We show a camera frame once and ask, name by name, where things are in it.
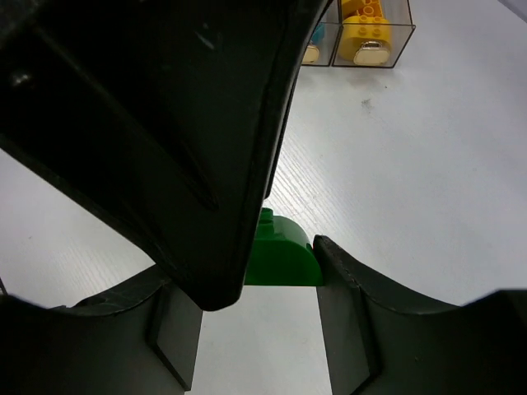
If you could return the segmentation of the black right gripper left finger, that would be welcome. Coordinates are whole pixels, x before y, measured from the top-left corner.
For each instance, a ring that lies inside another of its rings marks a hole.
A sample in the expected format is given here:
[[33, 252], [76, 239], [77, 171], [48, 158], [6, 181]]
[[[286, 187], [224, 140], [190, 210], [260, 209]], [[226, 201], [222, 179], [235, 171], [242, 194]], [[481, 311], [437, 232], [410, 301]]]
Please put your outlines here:
[[3, 394], [183, 394], [203, 311], [150, 267], [73, 307], [1, 297]]

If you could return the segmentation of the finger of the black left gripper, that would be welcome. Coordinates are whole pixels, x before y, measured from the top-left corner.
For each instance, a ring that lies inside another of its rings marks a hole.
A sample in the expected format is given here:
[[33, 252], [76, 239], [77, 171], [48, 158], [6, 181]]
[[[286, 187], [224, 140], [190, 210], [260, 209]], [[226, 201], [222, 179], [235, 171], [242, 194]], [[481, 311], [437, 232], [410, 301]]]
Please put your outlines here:
[[1, 148], [201, 308], [240, 297], [326, 1], [4, 1]]

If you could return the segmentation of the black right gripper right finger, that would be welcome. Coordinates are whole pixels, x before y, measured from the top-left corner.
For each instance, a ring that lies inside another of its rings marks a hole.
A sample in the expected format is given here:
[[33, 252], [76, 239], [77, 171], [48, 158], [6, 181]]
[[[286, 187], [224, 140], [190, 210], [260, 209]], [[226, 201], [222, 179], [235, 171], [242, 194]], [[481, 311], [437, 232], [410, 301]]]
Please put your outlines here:
[[524, 290], [455, 306], [391, 280], [326, 236], [315, 238], [314, 254], [333, 393], [525, 393]]

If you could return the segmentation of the green rounded lego brick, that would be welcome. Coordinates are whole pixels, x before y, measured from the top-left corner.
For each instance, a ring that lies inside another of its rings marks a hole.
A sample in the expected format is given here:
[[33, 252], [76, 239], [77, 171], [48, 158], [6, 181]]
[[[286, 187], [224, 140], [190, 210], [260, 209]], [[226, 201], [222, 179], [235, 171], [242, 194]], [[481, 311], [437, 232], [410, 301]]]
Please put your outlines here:
[[264, 207], [248, 263], [247, 286], [321, 286], [322, 271], [305, 231]]

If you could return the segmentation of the teal rounded lego brick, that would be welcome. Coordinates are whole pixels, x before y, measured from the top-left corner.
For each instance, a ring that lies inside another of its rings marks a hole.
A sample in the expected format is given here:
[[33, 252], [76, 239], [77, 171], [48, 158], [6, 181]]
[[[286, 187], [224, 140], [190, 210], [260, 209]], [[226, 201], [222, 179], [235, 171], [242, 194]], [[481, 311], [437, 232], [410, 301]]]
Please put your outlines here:
[[315, 47], [320, 46], [320, 44], [324, 40], [324, 36], [325, 36], [325, 24], [323, 22], [320, 22], [315, 27], [315, 30], [310, 38], [310, 45], [313, 45]]

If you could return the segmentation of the yellow rounded lego brick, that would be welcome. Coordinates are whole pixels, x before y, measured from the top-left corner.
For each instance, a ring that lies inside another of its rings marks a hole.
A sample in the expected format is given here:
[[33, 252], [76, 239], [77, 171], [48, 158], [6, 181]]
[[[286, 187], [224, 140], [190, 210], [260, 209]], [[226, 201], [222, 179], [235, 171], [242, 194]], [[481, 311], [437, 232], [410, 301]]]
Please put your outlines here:
[[391, 28], [385, 18], [350, 16], [343, 22], [338, 57], [356, 66], [385, 65], [391, 55]]

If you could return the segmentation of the yellow long lego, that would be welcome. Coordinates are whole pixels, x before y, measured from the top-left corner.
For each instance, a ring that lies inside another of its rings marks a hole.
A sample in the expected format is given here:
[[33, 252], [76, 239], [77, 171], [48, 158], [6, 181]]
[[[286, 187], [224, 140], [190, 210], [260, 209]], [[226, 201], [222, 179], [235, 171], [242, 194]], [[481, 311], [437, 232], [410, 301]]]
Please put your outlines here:
[[384, 17], [380, 0], [342, 0], [340, 10], [344, 20], [350, 16]]

